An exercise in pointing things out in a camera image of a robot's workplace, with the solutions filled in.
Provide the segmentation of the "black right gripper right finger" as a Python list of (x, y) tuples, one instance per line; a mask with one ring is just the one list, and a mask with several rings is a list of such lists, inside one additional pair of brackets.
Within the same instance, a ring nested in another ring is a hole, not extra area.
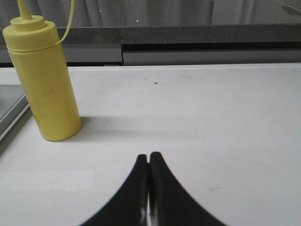
[(223, 226), (172, 174), (160, 152), (150, 155), (150, 221), (153, 226)]

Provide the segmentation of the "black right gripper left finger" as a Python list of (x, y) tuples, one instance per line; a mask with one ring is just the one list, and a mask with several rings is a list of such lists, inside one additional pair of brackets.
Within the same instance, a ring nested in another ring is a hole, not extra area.
[(147, 156), (140, 154), (118, 191), (83, 226), (146, 226), (148, 206)]

